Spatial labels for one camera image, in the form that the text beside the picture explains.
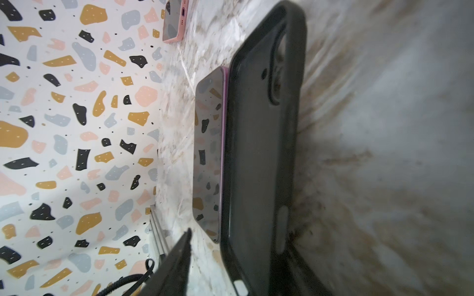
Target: pink smartphone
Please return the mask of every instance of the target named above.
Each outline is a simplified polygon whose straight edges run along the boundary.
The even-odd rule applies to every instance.
[[[220,240],[227,83],[228,69],[218,67],[196,86],[192,213],[215,243]]]
[[[178,42],[184,37],[189,1],[168,0],[166,3],[164,9],[163,42]]]

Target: black dot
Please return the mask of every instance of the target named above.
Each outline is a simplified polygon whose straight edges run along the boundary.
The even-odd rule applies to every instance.
[[[262,80],[265,79],[266,77],[266,68],[264,69],[264,71],[262,72]]]

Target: black cable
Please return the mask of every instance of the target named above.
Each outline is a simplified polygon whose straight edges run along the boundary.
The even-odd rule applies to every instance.
[[[132,293],[138,289],[138,287],[143,284],[143,282],[145,282],[146,280],[148,280],[148,278],[150,277],[151,274],[153,274],[153,267],[155,267],[155,261],[153,261],[153,259],[149,258],[145,261],[145,266],[146,266],[146,273],[145,274],[132,274],[130,276],[126,276],[124,278],[121,278],[119,279],[118,281],[116,281],[115,283],[113,283],[112,285],[108,286],[107,288],[103,289],[102,291],[100,291],[98,294],[96,294],[96,296],[105,296],[105,295],[108,295],[110,293],[112,293],[114,290],[120,288],[121,286],[123,285],[126,285],[126,284],[129,284],[129,283],[133,283],[133,282],[137,282],[136,284],[134,284],[130,289],[128,289],[125,294],[123,294],[123,296],[130,296],[132,295]]]

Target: wall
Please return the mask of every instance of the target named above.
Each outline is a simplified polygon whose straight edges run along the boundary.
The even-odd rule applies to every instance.
[[[1,4],[0,294],[90,295],[150,251],[164,3]]]

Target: marble surface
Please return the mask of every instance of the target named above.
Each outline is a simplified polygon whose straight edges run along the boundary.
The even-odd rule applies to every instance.
[[[192,217],[194,90],[276,3],[192,1],[164,49],[156,204],[193,229],[189,295],[232,295]],[[474,290],[470,1],[304,0],[308,25],[290,230],[335,295]]]

